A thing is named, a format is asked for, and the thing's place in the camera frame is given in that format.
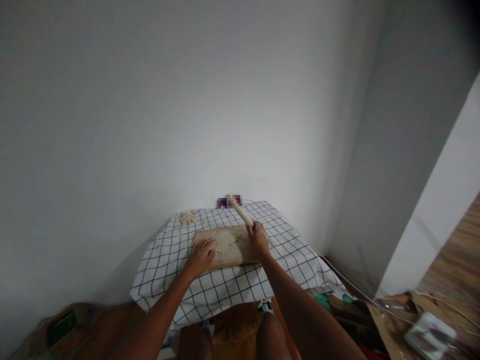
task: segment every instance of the checkered tablecloth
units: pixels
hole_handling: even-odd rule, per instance
[[[303,289],[317,294],[345,289],[327,264],[315,253],[287,219],[268,201],[243,204],[253,220],[263,223],[270,254]],[[195,232],[244,224],[234,209],[198,209],[198,221],[180,224],[174,215],[149,245],[138,267],[130,295],[145,311],[163,295],[187,261]],[[194,280],[173,318],[170,330],[208,319],[234,304],[274,296],[264,269],[258,264],[207,271]]]

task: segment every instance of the rolling pin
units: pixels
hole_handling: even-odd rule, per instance
[[[234,197],[232,196],[232,194],[227,194],[226,198],[228,199],[228,201],[230,202],[230,204],[233,205],[233,207],[235,208],[237,214],[240,215],[240,217],[243,219],[243,221],[244,221],[246,224],[250,224],[251,226],[253,226],[253,225],[254,225],[254,222],[252,221],[252,219],[250,218],[250,216],[247,215],[247,213],[245,212],[245,210],[243,210],[242,207],[237,204],[237,202],[235,201],[235,199],[234,199]]]

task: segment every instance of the wire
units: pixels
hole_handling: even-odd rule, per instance
[[[459,313],[461,316],[463,316],[465,319],[467,319],[469,322],[471,322],[478,330],[480,330],[480,326],[479,326],[475,321],[473,321],[472,319],[470,319],[467,315],[465,315],[463,312],[461,312],[460,310],[458,310],[456,307],[450,305],[448,302],[445,302],[445,301],[439,299],[438,297],[432,296],[432,295],[430,295],[429,293],[426,293],[426,292],[421,292],[419,295],[423,295],[423,296],[426,296],[426,297],[435,299],[435,300],[438,301],[439,303],[442,303],[442,304],[448,306],[450,309],[452,309],[452,310],[456,311],[457,313]],[[468,334],[471,334],[471,335],[475,335],[475,336],[477,336],[477,337],[480,337],[479,334],[476,334],[476,333],[474,333],[474,332],[470,332],[470,331],[466,330],[463,326],[461,326],[461,328],[463,329],[463,331],[465,331],[465,332],[468,333]]]
[[[375,302],[375,301],[372,300],[370,297],[368,297],[367,295],[365,295],[365,293],[364,293],[362,290],[360,290],[358,287],[356,287],[345,275],[343,275],[335,266],[333,266],[332,263],[331,263],[330,261],[328,261],[327,258],[325,258],[324,256],[322,256],[322,255],[317,251],[317,249],[315,249],[313,246],[311,246],[311,248],[313,249],[313,251],[316,252],[316,254],[317,254],[319,257],[321,257],[321,259],[322,259],[323,261],[325,261],[333,270],[335,270],[338,274],[340,274],[340,276],[341,276],[342,278],[344,278],[344,279],[347,281],[347,283],[349,283],[355,290],[357,290],[357,291],[358,291],[360,294],[362,294],[366,299],[368,299],[373,305],[375,305],[376,307],[378,307],[378,308],[382,309],[383,311],[389,313],[390,315],[393,315],[394,317],[399,318],[400,320],[403,320],[404,322],[406,322],[406,323],[408,323],[408,324],[410,324],[410,325],[415,325],[414,322],[412,322],[412,321],[410,321],[410,320],[408,320],[408,319],[406,319],[406,318],[404,318],[404,317],[402,317],[402,316],[400,316],[400,315],[398,315],[398,314],[396,314],[396,313],[394,313],[394,312],[391,312],[390,310],[387,310],[386,308],[384,308],[383,306],[381,306],[379,303]],[[459,313],[460,315],[462,315],[465,319],[467,319],[469,322],[471,322],[473,325],[475,325],[475,326],[480,330],[480,327],[479,327],[473,320],[471,320],[470,318],[468,318],[467,316],[465,316],[462,312],[460,312],[459,310],[457,310],[455,307],[451,306],[450,304],[448,304],[448,303],[446,303],[446,302],[444,302],[444,301],[442,301],[442,300],[440,300],[440,299],[438,299],[438,298],[436,298],[436,297],[434,297],[434,296],[431,296],[431,295],[429,295],[429,294],[427,294],[427,293],[424,293],[424,292],[420,293],[420,295],[428,296],[428,297],[430,297],[430,298],[433,298],[433,299],[441,302],[442,304],[447,305],[448,307],[452,308],[452,309],[455,310],[457,313]],[[459,325],[459,327],[460,327],[464,332],[466,332],[467,334],[470,334],[470,335],[473,335],[473,336],[476,336],[476,337],[480,337],[480,335],[478,335],[478,334],[476,334],[476,333],[474,333],[474,332],[471,332],[471,331],[466,330],[466,329],[465,329],[463,326],[461,326],[461,325]]]
[[[327,264],[328,264],[332,269],[334,269],[337,273],[339,273],[342,278],[344,278],[351,286],[353,286],[353,288],[354,288],[355,290],[357,290],[360,294],[362,294],[362,295],[363,295],[366,299],[368,299],[373,305],[375,305],[376,307],[378,307],[378,308],[382,309],[383,311],[389,313],[390,315],[393,315],[394,317],[399,318],[400,320],[403,320],[404,322],[406,322],[406,323],[408,323],[408,324],[410,324],[410,325],[415,325],[414,322],[412,322],[412,321],[410,321],[410,320],[408,320],[408,319],[406,319],[406,318],[404,318],[404,317],[402,317],[402,316],[400,316],[400,315],[397,315],[396,313],[391,312],[390,310],[387,310],[386,308],[384,308],[383,306],[381,306],[379,303],[373,301],[371,298],[369,298],[367,295],[365,295],[365,293],[364,293],[362,290],[360,290],[358,287],[356,287],[354,284],[352,284],[352,282],[351,282],[350,280],[348,280],[348,279],[345,277],[345,275],[343,275],[340,271],[338,271],[338,269],[337,269],[335,266],[333,266],[330,261],[328,261],[328,260],[327,260],[325,257],[323,257],[323,256],[321,256],[321,259],[322,259],[323,261],[327,262]]]
[[[416,287],[416,290],[418,290],[417,293],[419,293],[419,294],[420,294],[420,293],[427,293],[427,294],[430,293],[429,291],[427,291],[427,290],[425,290],[424,288],[421,288],[421,287],[419,287],[419,286]],[[444,293],[441,293],[441,292],[438,292],[438,291],[436,291],[436,293],[437,293],[437,294],[440,294],[440,295],[442,296],[442,298],[447,298],[447,299],[450,299],[450,300],[454,300],[456,303],[459,303],[460,305],[462,305],[462,306],[464,306],[464,307],[466,307],[466,308],[471,308],[472,310],[475,310],[476,312],[479,312],[479,313],[480,313],[480,308],[478,308],[478,307],[472,306],[471,304],[466,303],[466,302],[461,302],[461,301],[458,300],[457,298],[451,297],[451,296],[448,296],[448,295],[445,295]]]

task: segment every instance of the hand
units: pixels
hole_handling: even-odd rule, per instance
[[[264,225],[259,221],[253,222],[253,227],[246,224],[248,237],[250,238],[250,245],[258,257],[268,255],[269,253],[269,238],[265,233]]]
[[[193,249],[183,268],[183,272],[188,274],[192,280],[198,278],[209,269],[216,253],[215,250],[211,249],[215,242],[216,240],[210,237],[193,245]]]

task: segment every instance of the leg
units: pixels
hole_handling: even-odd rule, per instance
[[[198,328],[197,335],[192,336],[191,343],[187,345],[188,347],[182,349],[183,351],[180,352],[179,349],[179,360],[211,360],[214,358],[214,344],[212,342],[212,337],[210,336],[210,331],[207,327],[204,327],[202,330]]]
[[[291,359],[282,324],[265,312],[256,335],[256,356],[262,359]]]

